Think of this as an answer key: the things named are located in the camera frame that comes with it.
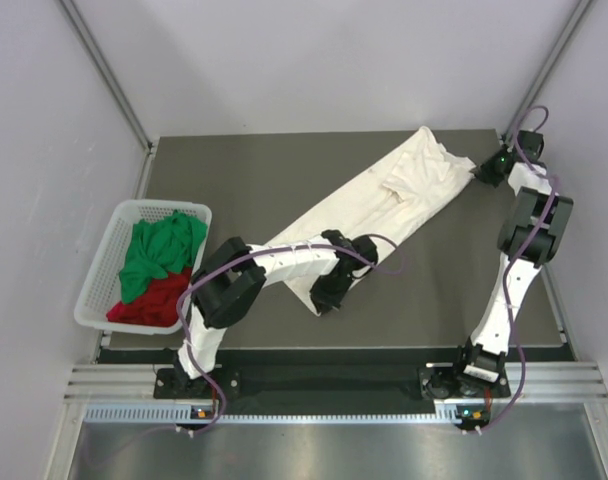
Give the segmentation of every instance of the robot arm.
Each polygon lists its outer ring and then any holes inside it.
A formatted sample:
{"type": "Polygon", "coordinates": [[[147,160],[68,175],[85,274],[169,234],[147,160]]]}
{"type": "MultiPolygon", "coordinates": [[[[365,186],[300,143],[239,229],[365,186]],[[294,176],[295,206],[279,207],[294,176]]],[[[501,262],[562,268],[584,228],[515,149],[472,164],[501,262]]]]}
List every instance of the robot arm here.
{"type": "Polygon", "coordinates": [[[332,247],[352,251],[372,264],[378,260],[377,248],[368,236],[346,239],[337,230],[327,230],[307,241],[290,245],[246,245],[235,237],[225,242],[197,271],[191,283],[215,272],[230,261],[263,250],[283,250],[258,255],[216,276],[193,293],[189,305],[190,339],[178,352],[180,372],[188,379],[200,376],[188,355],[188,342],[197,363],[205,372],[215,367],[215,355],[226,329],[239,322],[248,312],[262,288],[302,276],[319,278],[311,288],[311,300],[319,314],[338,309],[355,280],[355,273],[365,265],[332,247]],[[328,245],[329,249],[307,248],[328,245]]]}
{"type": "MultiPolygon", "coordinates": [[[[539,137],[541,147],[531,150],[532,159],[536,161],[543,147],[541,135],[532,132],[522,132],[521,135],[531,136],[531,139],[533,135],[539,137]]],[[[494,171],[501,170],[501,164],[508,161],[506,156],[489,160],[495,164],[494,171]]],[[[487,172],[490,168],[489,162],[485,164],[487,172]]],[[[573,207],[571,199],[556,195],[553,206],[533,241],[520,258],[515,258],[515,254],[542,215],[552,189],[542,164],[535,164],[531,169],[525,163],[510,163],[511,169],[503,171],[510,172],[508,183],[515,192],[516,200],[498,239],[498,248],[501,251],[499,272],[482,320],[462,349],[460,361],[455,367],[456,378],[460,383],[459,390],[464,395],[479,394],[480,388],[494,385],[503,374],[511,334],[509,309],[516,319],[530,284],[540,273],[542,266],[555,256],[573,207]],[[507,304],[504,293],[505,275],[511,305],[507,304]]]]}

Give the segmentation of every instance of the red cloth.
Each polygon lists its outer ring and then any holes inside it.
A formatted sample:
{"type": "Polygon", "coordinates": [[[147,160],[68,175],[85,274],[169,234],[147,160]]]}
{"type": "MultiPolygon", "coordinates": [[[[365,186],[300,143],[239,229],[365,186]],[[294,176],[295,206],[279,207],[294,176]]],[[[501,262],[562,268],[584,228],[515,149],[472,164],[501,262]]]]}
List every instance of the red cloth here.
{"type": "Polygon", "coordinates": [[[177,322],[175,304],[191,279],[191,268],[182,273],[170,273],[168,278],[153,279],[145,293],[133,303],[118,302],[106,314],[109,322],[170,327],[177,322]]]}

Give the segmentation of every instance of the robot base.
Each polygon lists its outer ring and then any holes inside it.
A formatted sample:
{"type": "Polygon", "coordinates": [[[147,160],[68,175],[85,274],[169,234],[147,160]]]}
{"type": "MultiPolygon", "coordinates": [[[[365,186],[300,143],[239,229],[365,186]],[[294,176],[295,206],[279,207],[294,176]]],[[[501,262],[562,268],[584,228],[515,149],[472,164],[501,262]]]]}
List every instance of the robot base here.
{"type": "MultiPolygon", "coordinates": [[[[201,377],[190,380],[186,375],[178,375],[178,370],[177,368],[160,368],[157,371],[153,398],[158,400],[188,400],[213,397],[213,389],[206,380],[201,377]]],[[[239,396],[241,386],[239,372],[216,368],[210,375],[220,385],[227,398],[235,399],[239,396]]]]}
{"type": "Polygon", "coordinates": [[[505,370],[502,370],[497,382],[487,385],[483,385],[481,382],[466,381],[462,378],[464,375],[458,374],[452,365],[420,368],[418,376],[421,383],[422,397],[428,400],[484,399],[486,388],[490,390],[492,398],[509,398],[511,396],[505,370]]]}

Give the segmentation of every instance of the white plastic basket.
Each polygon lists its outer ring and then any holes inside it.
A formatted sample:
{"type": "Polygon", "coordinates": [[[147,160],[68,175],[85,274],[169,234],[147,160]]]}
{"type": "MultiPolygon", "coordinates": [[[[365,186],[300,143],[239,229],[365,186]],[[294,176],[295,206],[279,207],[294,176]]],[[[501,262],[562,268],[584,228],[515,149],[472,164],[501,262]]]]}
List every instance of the white plastic basket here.
{"type": "Polygon", "coordinates": [[[169,334],[182,326],[177,322],[167,328],[109,322],[106,313],[121,300],[119,272],[124,267],[126,251],[131,243],[133,225],[141,219],[157,222],[177,210],[196,217],[207,226],[206,238],[197,251],[193,271],[199,268],[211,226],[211,210],[206,205],[165,200],[127,200],[120,203],[106,227],[104,237],[95,253],[84,286],[75,304],[75,321],[80,325],[112,332],[143,335],[169,334]]]}

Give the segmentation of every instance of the white wall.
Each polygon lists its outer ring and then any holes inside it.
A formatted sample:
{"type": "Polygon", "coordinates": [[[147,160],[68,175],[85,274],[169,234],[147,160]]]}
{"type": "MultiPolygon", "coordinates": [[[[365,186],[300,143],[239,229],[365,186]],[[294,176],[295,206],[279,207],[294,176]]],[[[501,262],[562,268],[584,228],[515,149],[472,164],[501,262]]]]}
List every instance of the white wall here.
{"type": "Polygon", "coordinates": [[[574,3],[77,0],[153,137],[504,129],[574,3]]]}
{"type": "Polygon", "coordinates": [[[608,1],[596,2],[537,103],[551,109],[544,160],[575,200],[551,267],[580,353],[608,387],[608,1]]]}
{"type": "Polygon", "coordinates": [[[94,338],[73,305],[142,159],[56,2],[0,2],[0,479],[45,466],[94,338]]]}

